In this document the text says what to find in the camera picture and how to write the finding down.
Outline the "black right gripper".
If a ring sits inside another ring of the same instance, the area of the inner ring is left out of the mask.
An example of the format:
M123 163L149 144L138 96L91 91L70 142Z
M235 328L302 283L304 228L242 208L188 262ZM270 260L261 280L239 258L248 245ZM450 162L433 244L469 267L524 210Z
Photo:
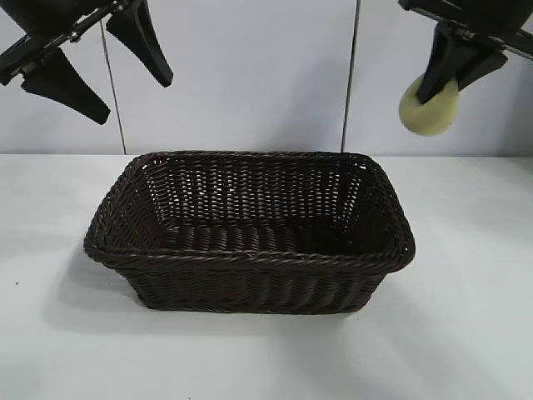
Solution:
M430 59L417 89L421 104L428 103L454 77L463 90L501 69L508 57L504 49L532 58L532 34L523 30L532 15L531 1L400 1L406 11L439 21L434 30ZM456 41L453 24L490 42ZM457 47L462 60L457 69Z

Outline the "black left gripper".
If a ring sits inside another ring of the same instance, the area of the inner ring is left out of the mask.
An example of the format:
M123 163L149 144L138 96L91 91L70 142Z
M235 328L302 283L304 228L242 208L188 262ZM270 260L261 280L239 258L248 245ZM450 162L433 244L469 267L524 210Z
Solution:
M173 72L163 54L146 0L2 1L1 9L25 36L1 54L1 84L23 76L27 93L53 100L97 124L110 114L107 104L85 83L60 46L76 42L109 15L106 30L128 48L165 88Z

